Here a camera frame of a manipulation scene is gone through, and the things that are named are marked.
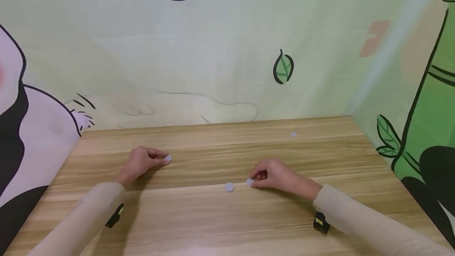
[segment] sleeve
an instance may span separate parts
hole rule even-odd
[[[454,256],[427,237],[324,185],[314,200],[326,221],[347,235],[355,235],[387,256]]]
[[[96,185],[28,256],[77,256],[116,212],[125,188],[115,182]]]

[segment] wood grain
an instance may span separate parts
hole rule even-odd
[[[171,164],[128,188],[120,221],[84,256],[376,255],[336,229],[315,231],[309,203],[247,187],[254,164],[270,157],[449,247],[351,118],[331,117],[87,132],[6,255],[32,249],[137,145],[168,151]]]

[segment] finger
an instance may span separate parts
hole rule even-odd
[[[250,174],[250,179],[254,179],[261,171],[267,171],[267,163],[262,162],[262,160],[254,167],[253,172]]]
[[[155,157],[155,156],[162,156],[162,157],[165,157],[165,156],[168,156],[168,153],[167,152],[164,152],[164,151],[160,151],[156,148],[151,148],[151,147],[144,147],[143,146],[143,149],[147,152],[147,154],[150,156],[150,157]]]
[[[149,164],[150,164],[149,168],[153,168],[153,167],[168,165],[169,161],[167,161],[165,159],[160,159],[160,158],[150,158]]]
[[[269,179],[254,181],[251,184],[251,188],[268,188],[271,186],[271,182]]]

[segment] hand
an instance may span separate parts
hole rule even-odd
[[[322,189],[320,184],[297,174],[276,158],[261,160],[254,167],[250,178],[256,179],[251,184],[252,188],[275,188],[311,201],[315,200]]]
[[[168,165],[169,161],[160,158],[167,155],[166,152],[155,148],[138,146],[130,152],[128,160],[115,177],[115,181],[126,187],[150,168]]]

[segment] panda drawing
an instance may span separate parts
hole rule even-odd
[[[25,85],[25,69],[24,53],[0,25],[0,255],[93,125],[84,111]]]

